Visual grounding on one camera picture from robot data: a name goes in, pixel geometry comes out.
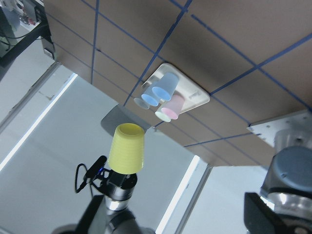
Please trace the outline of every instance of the plastic cup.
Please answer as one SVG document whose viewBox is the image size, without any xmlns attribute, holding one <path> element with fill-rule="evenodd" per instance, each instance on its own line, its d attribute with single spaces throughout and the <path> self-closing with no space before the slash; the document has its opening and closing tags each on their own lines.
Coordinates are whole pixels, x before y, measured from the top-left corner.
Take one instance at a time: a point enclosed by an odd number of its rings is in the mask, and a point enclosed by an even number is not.
<svg viewBox="0 0 312 234">
<path fill-rule="evenodd" d="M 163 105 L 162 113 L 166 114 L 171 119 L 177 119 L 181 113 L 184 104 L 184 98 L 180 95 L 173 95 L 171 100 Z"/>
<path fill-rule="evenodd" d="M 145 110 L 148 110 L 150 108 L 150 105 L 140 97 L 135 97 L 133 100 L 135 101 L 136 105 Z"/>
<path fill-rule="evenodd" d="M 171 118 L 161 111 L 161 109 L 163 108 L 163 106 L 164 106 L 164 104 L 162 104 L 162 105 L 157 109 L 157 111 L 155 111 L 155 115 L 156 115 L 159 119 L 161 119 L 162 121 L 165 121 L 165 122 L 169 123 L 169 122 L 171 121 Z"/>
<path fill-rule="evenodd" d="M 177 75 L 168 72 L 152 88 L 153 93 L 165 101 L 170 101 L 179 82 Z"/>
<path fill-rule="evenodd" d="M 157 85 L 157 83 L 158 81 L 152 83 L 141 95 L 142 99 L 151 106 L 158 106 L 160 101 L 160 97 L 153 93 L 153 87 Z"/>
<path fill-rule="evenodd" d="M 116 127 L 108 165 L 117 173 L 130 175 L 143 168 L 144 130 L 133 123 Z"/>
</svg>

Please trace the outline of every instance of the pink cup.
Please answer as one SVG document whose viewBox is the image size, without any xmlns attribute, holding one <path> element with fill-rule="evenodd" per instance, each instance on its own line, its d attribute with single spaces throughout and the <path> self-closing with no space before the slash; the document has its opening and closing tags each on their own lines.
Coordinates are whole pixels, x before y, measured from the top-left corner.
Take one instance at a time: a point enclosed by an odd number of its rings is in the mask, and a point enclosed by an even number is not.
<svg viewBox="0 0 312 234">
<path fill-rule="evenodd" d="M 161 111 L 171 119 L 177 119 L 181 113 L 183 104 L 184 98 L 180 95 L 174 94 L 171 100 L 164 104 Z"/>
</svg>

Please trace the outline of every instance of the white wall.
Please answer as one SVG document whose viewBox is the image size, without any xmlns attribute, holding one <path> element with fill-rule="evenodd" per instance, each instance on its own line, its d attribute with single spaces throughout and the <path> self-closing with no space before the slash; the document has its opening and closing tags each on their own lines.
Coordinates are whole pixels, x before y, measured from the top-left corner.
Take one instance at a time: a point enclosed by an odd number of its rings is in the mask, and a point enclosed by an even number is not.
<svg viewBox="0 0 312 234">
<path fill-rule="evenodd" d="M 214 167 L 184 234 L 245 234 L 244 193 L 258 193 L 267 171 L 260 166 Z"/>
<path fill-rule="evenodd" d="M 108 155 L 112 137 L 101 119 L 117 103 L 78 78 L 0 172 L 0 225 L 14 234 L 51 233 L 77 223 L 90 201 L 74 193 L 76 166 Z M 145 137 L 145 166 L 130 209 L 157 228 L 193 154 L 160 132 Z"/>
<path fill-rule="evenodd" d="M 23 109 L 12 120 L 12 122 L 3 130 L 3 132 L 0 134 L 0 162 L 22 138 L 33 122 L 51 102 L 51 99 L 55 96 L 56 93 L 58 93 L 59 89 L 69 79 L 71 74 L 72 71 L 68 70 L 64 66 L 59 67 L 46 81 L 46 83 L 39 89 L 39 91 L 23 107 Z M 3 86 L 2 81 L 0 82 L 0 97 L 2 97 L 2 103 L 0 107 L 2 110 L 8 109 L 10 107 L 11 96 L 18 96 L 21 94 L 13 88 L 14 81 L 14 79 L 10 81 L 10 87 L 7 87 L 8 90 L 6 92 L 10 93 L 10 95 L 7 97 L 1 93 L 1 88 L 3 88 Z M 28 90 L 27 87 L 28 86 L 26 85 L 22 86 L 22 90 Z"/>
<path fill-rule="evenodd" d="M 20 26 L 15 35 L 19 37 L 26 33 L 29 31 Z M 15 59 L 9 71 L 0 81 L 0 121 L 53 62 L 44 54 L 40 40 L 34 41 Z"/>
</svg>

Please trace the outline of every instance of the light blue cup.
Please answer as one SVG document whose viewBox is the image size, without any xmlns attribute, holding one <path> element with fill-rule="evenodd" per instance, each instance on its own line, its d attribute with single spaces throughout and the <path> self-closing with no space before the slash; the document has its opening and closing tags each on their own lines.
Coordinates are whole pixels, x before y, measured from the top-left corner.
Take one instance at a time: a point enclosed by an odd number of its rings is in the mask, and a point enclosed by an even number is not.
<svg viewBox="0 0 312 234">
<path fill-rule="evenodd" d="M 158 81 L 152 83 L 141 95 L 142 99 L 151 106 L 158 106 L 160 101 L 160 97 L 156 96 L 152 90 L 152 88 L 157 84 Z"/>
<path fill-rule="evenodd" d="M 136 105 L 138 105 L 139 107 L 148 110 L 150 108 L 150 105 L 144 101 L 141 97 L 135 97 L 134 101 L 136 103 Z"/>
<path fill-rule="evenodd" d="M 168 72 L 154 85 L 152 88 L 153 93 L 160 99 L 170 101 L 172 95 L 176 90 L 176 86 L 179 82 L 177 75 Z"/>
</svg>

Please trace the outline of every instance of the blue tape line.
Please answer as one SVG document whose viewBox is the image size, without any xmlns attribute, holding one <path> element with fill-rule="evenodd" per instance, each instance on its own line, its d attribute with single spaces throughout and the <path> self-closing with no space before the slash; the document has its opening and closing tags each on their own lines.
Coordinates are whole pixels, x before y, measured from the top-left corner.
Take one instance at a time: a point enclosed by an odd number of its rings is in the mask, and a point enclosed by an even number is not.
<svg viewBox="0 0 312 234">
<path fill-rule="evenodd" d="M 158 56 L 160 50 L 162 49 L 162 47 L 164 46 L 164 44 L 166 43 L 167 39 L 170 37 L 170 35 L 172 34 L 172 32 L 174 31 L 174 29 L 176 28 L 177 24 L 180 22 L 180 20 L 182 19 L 185 10 L 190 6 L 192 0 L 188 0 L 186 2 L 186 4 L 184 5 L 183 9 L 181 10 L 180 14 L 177 16 L 175 23 L 170 27 L 169 31 L 167 32 L 167 34 L 165 35 L 164 39 L 162 40 L 162 42 L 160 43 L 159 47 L 157 48 L 156 52 L 154 53 L 153 57 L 151 58 L 151 60 L 149 61 L 149 63 L 147 64 L 146 68 L 144 69 L 142 75 L 140 76 L 139 80 L 137 81 L 137 83 L 134 85 L 133 89 L 131 90 L 130 94 L 128 95 L 127 99 L 125 100 L 125 103 L 123 104 L 123 106 L 125 106 L 130 98 L 130 96 L 133 94 L 133 92 L 135 91 L 135 89 L 137 88 L 137 86 L 140 84 L 140 82 L 142 81 L 143 77 L 145 76 L 146 72 L 148 71 L 148 69 L 150 68 L 150 66 L 152 65 L 152 63 L 154 62 L 155 58 Z"/>
<path fill-rule="evenodd" d="M 233 164 L 231 164 L 229 161 L 227 161 L 226 159 L 224 159 L 223 157 L 221 157 L 219 154 L 217 154 L 216 152 L 212 151 L 211 149 L 209 149 L 207 146 L 201 145 L 201 147 L 203 147 L 204 149 L 206 149 L 207 151 L 209 151 L 210 153 L 216 155 L 219 159 L 221 159 L 222 161 L 224 161 L 227 165 L 229 166 L 233 166 Z"/>
<path fill-rule="evenodd" d="M 101 77 L 103 77 L 104 79 L 106 79 L 108 82 L 112 83 L 114 86 L 116 86 L 118 89 L 120 89 L 121 91 L 123 91 L 126 94 L 129 94 L 127 91 L 125 91 L 123 88 L 121 88 L 119 85 L 115 84 L 114 82 L 112 82 L 110 79 L 108 79 L 107 77 L 103 76 L 100 72 L 93 70 L 94 72 L 96 72 L 97 74 L 99 74 Z"/>
<path fill-rule="evenodd" d="M 73 56 L 75 59 L 77 59 L 79 62 L 82 62 L 84 65 L 86 65 L 87 67 L 91 68 L 88 64 L 86 64 L 84 61 L 82 61 L 81 59 L 79 59 L 78 57 L 76 57 L 75 55 L 73 55 L 72 53 L 70 53 L 68 50 L 66 50 L 65 48 L 63 48 L 62 46 L 60 46 L 59 44 L 57 44 L 56 42 L 54 42 L 55 45 L 57 45 L 59 48 L 61 48 L 62 50 L 64 50 L 65 52 L 67 52 L 68 54 L 70 54 L 71 56 Z"/>
<path fill-rule="evenodd" d="M 224 139 L 227 143 L 229 143 L 230 145 L 232 145 L 233 147 L 235 148 L 238 148 L 236 146 L 234 146 L 233 144 L 231 144 L 228 140 L 227 140 L 227 137 L 223 137 L 221 136 L 219 133 L 217 133 L 216 131 L 214 131 L 213 129 L 211 129 L 209 126 L 207 126 L 205 123 L 203 123 L 202 121 L 200 121 L 198 118 L 192 116 L 190 113 L 186 113 L 188 114 L 190 117 L 192 117 L 193 119 L 195 119 L 197 122 L 199 122 L 200 124 L 202 124 L 204 127 L 206 127 L 208 130 L 210 130 L 211 132 L 213 132 L 214 134 L 216 134 L 219 138 L 222 138 Z M 250 155 L 248 155 L 247 153 L 244 153 L 244 155 L 246 157 L 248 157 L 249 159 L 251 159 L 252 161 L 256 162 L 255 159 L 253 159 Z"/>
<path fill-rule="evenodd" d="M 195 116 L 191 115 L 190 113 L 186 112 L 187 115 L 189 115 L 191 118 L 193 118 L 194 120 L 196 120 L 197 122 L 199 122 L 201 125 L 203 125 L 205 128 L 207 128 L 209 131 L 211 131 L 212 133 L 214 133 L 215 135 L 217 135 L 219 138 L 223 138 L 223 136 L 221 136 L 219 133 L 217 133 L 215 130 L 211 129 L 208 125 L 206 125 L 205 123 L 203 123 L 202 121 L 200 121 L 198 118 L 196 118 Z"/>
<path fill-rule="evenodd" d="M 162 123 L 164 123 L 164 121 L 159 122 L 158 124 L 156 124 L 156 125 L 154 126 L 154 128 L 158 127 L 158 126 L 161 125 Z"/>
<path fill-rule="evenodd" d="M 72 33 L 74 33 L 76 36 L 78 36 L 79 38 L 83 39 L 86 43 L 88 43 L 89 45 L 93 46 L 93 44 L 91 44 L 90 42 L 88 42 L 85 38 L 83 38 L 82 36 L 80 36 L 78 33 L 76 33 L 74 30 L 72 30 L 71 28 L 69 28 L 68 26 L 66 26 L 65 24 L 63 24 L 61 21 L 59 21 L 57 18 L 51 16 L 49 13 L 46 13 L 49 17 L 51 17 L 52 19 L 54 19 L 56 22 L 60 23 L 61 25 L 63 25 L 65 28 L 67 28 L 69 31 L 71 31 Z"/>
<path fill-rule="evenodd" d="M 145 49 L 147 49 L 148 51 L 152 52 L 153 54 L 155 53 L 152 49 L 150 49 L 147 45 L 143 44 L 141 41 L 139 41 L 138 39 L 136 39 L 134 36 L 132 36 L 130 33 L 128 33 L 126 30 L 124 30 L 123 28 L 121 28 L 119 25 L 117 25 L 115 22 L 113 22 L 111 19 L 109 19 L 108 17 L 106 17 L 105 15 L 103 15 L 101 12 L 99 13 L 104 19 L 106 19 L 107 21 L 109 21 L 113 26 L 115 26 L 116 28 L 118 28 L 120 31 L 124 32 L 126 35 L 128 35 L 129 37 L 131 37 L 133 40 L 135 40 L 137 43 L 139 43 L 141 46 L 143 46 Z"/>
<path fill-rule="evenodd" d="M 295 95 L 293 92 L 291 92 L 289 89 L 286 88 L 285 85 L 283 85 L 281 82 L 279 82 L 277 79 L 275 79 L 273 76 L 271 76 L 268 72 L 264 71 L 262 68 L 259 68 L 259 71 L 262 72 L 264 75 L 266 75 L 270 80 L 272 80 L 275 84 L 277 84 L 280 88 L 285 90 L 290 96 L 292 96 L 294 99 L 296 99 L 298 102 L 300 102 L 302 105 L 304 105 L 309 111 L 312 111 L 312 107 L 310 107 L 307 103 L 305 103 L 302 99 L 300 99 L 297 95 Z"/>
<path fill-rule="evenodd" d="M 239 149 L 236 145 L 230 143 L 228 140 L 225 140 L 228 144 L 232 145 L 235 149 L 237 149 L 238 151 L 240 151 L 244 156 L 246 156 L 247 158 L 249 158 L 251 161 L 255 162 L 258 165 L 261 165 L 261 163 L 257 160 L 255 160 L 253 157 L 249 156 L 246 152 L 244 152 L 243 150 Z"/>
<path fill-rule="evenodd" d="M 125 68 L 124 66 L 122 66 L 119 62 L 117 62 L 116 60 L 114 60 L 112 57 L 110 57 L 107 53 L 104 53 L 103 51 L 96 49 L 96 51 L 100 52 L 101 54 L 103 54 L 104 56 L 106 56 L 107 58 L 109 58 L 111 61 L 113 61 L 114 63 L 116 63 L 118 66 L 120 66 L 121 68 L 123 68 L 124 70 L 126 70 L 127 72 L 129 72 L 132 76 L 136 77 L 138 79 L 138 76 L 135 75 L 133 72 L 131 72 L 129 69 Z"/>
<path fill-rule="evenodd" d="M 177 7 L 180 8 L 181 10 L 183 9 L 183 6 L 180 5 L 179 3 L 177 3 L 175 0 L 169 0 L 169 2 L 173 3 L 173 5 L 177 6 Z"/>
<path fill-rule="evenodd" d="M 252 135 L 252 133 L 244 133 L 244 134 L 228 136 L 228 137 L 222 137 L 222 138 L 213 139 L 213 140 L 207 140 L 207 141 L 203 141 L 203 142 L 199 142 L 199 143 L 195 143 L 195 144 L 191 144 L 191 145 L 186 145 L 184 147 L 187 148 L 187 147 L 194 146 L 194 145 L 201 145 L 201 144 L 206 144 L 206 143 L 210 143 L 210 142 L 226 140 L 226 139 L 231 139 L 231 138 L 237 138 L 237 137 L 243 137 L 243 136 L 248 136 L 248 135 Z"/>
<path fill-rule="evenodd" d="M 246 55 L 244 55 L 242 52 L 240 52 L 235 46 L 233 46 L 231 43 L 229 43 L 227 40 L 225 40 L 221 35 L 219 35 L 216 31 L 214 31 L 211 27 L 206 25 L 203 21 L 201 21 L 198 17 L 195 15 L 191 15 L 193 19 L 195 19 L 199 24 L 201 24 L 204 28 L 206 28 L 209 32 L 214 34 L 217 38 L 219 38 L 221 41 L 223 41 L 226 45 L 228 45 L 230 48 L 232 48 L 236 53 L 241 55 L 245 60 L 247 60 L 249 63 L 251 63 L 253 66 L 256 66 L 256 64 L 248 58 Z"/>
<path fill-rule="evenodd" d="M 224 102 L 222 102 L 221 100 L 219 100 L 218 98 L 216 98 L 215 96 L 212 96 L 212 98 L 214 98 L 217 102 L 219 102 L 220 104 L 222 104 L 225 108 L 227 108 L 229 111 L 231 111 L 232 113 L 234 113 L 236 116 L 238 116 L 239 118 L 241 118 L 243 121 L 245 121 L 248 125 L 250 124 L 250 122 L 248 120 L 246 120 L 243 116 L 241 116 L 239 113 L 237 113 L 235 110 L 233 110 L 232 108 L 230 108 L 228 105 L 226 105 Z"/>
<path fill-rule="evenodd" d="M 187 132 L 183 131 L 182 129 L 180 129 L 179 127 L 177 127 L 176 125 L 174 125 L 173 123 L 171 123 L 172 126 L 176 127 L 177 129 L 179 129 L 182 133 L 184 133 L 186 136 L 188 136 L 190 139 L 192 139 L 193 141 L 197 140 L 195 138 L 193 138 L 191 135 L 189 135 Z M 212 154 L 216 155 L 219 159 L 221 159 L 222 161 L 224 161 L 225 163 L 227 163 L 228 165 L 231 165 L 231 163 L 229 163 L 227 160 L 225 160 L 223 157 L 221 157 L 219 154 L 217 154 L 216 152 L 212 151 L 211 149 L 209 149 L 207 146 L 202 145 L 202 147 L 204 147 L 206 150 L 208 150 L 209 152 L 211 152 Z"/>
<path fill-rule="evenodd" d="M 93 7 L 93 6 L 91 6 L 88 2 L 86 2 L 85 0 L 81 0 L 84 4 L 86 4 L 87 6 L 89 6 L 90 8 L 92 8 L 93 10 L 95 10 L 96 11 L 96 9 Z"/>
<path fill-rule="evenodd" d="M 96 4 L 96 15 L 94 19 L 94 35 L 93 35 L 93 50 L 92 50 L 92 65 L 91 65 L 91 84 L 93 84 L 93 71 L 94 71 L 94 59 L 96 55 L 96 44 L 97 44 L 97 32 L 98 32 L 98 6 L 99 0 L 97 0 Z"/>
<path fill-rule="evenodd" d="M 90 8 L 92 8 L 93 10 L 96 11 L 96 13 L 98 13 L 100 16 L 102 16 L 104 19 L 106 19 L 107 21 L 109 21 L 113 26 L 115 26 L 116 28 L 118 28 L 120 31 L 122 31 L 123 33 L 125 33 L 126 35 L 128 35 L 129 37 L 131 37 L 133 40 L 135 40 L 137 43 L 139 43 L 141 46 L 143 46 L 145 49 L 147 49 L 148 51 L 152 52 L 153 54 L 155 53 L 151 48 L 149 48 L 147 45 L 145 45 L 143 42 L 141 42 L 140 40 L 138 40 L 137 38 L 135 38 L 134 36 L 132 36 L 130 33 L 128 33 L 126 30 L 124 30 L 122 27 L 120 27 L 118 24 L 116 24 L 115 22 L 113 22 L 111 19 L 109 19 L 107 16 L 105 16 L 103 13 L 101 13 L 98 8 L 95 9 L 93 6 L 91 6 L 89 3 L 87 3 L 84 0 L 81 0 L 83 3 L 85 3 L 86 5 L 88 5 Z"/>
<path fill-rule="evenodd" d="M 282 50 L 281 52 L 273 55 L 272 57 L 264 60 L 263 62 L 258 64 L 258 67 L 262 67 L 265 64 L 268 64 L 269 62 L 272 62 L 276 59 L 278 59 L 279 57 L 283 56 L 284 54 L 288 53 L 289 51 L 297 48 L 299 45 L 302 45 L 303 43 L 307 42 L 308 40 L 312 39 L 312 33 L 308 34 L 307 36 L 305 36 L 304 38 L 300 39 L 299 41 L 297 41 L 296 43 L 292 44 L 291 46 L 287 47 L 286 49 Z"/>
<path fill-rule="evenodd" d="M 230 80 L 229 82 L 225 83 L 224 85 L 220 86 L 219 88 L 213 90 L 213 91 L 210 93 L 210 95 L 211 95 L 211 96 L 214 95 L 215 93 L 217 93 L 217 92 L 219 92 L 220 90 L 222 90 L 222 89 L 228 87 L 229 85 L 233 84 L 234 82 L 238 81 L 239 79 L 242 79 L 243 77 L 249 75 L 251 72 L 253 72 L 253 71 L 256 70 L 256 69 L 257 69 L 257 67 L 253 67 L 253 68 L 249 69 L 248 71 L 244 72 L 243 74 L 237 76 L 236 78 Z"/>
</svg>

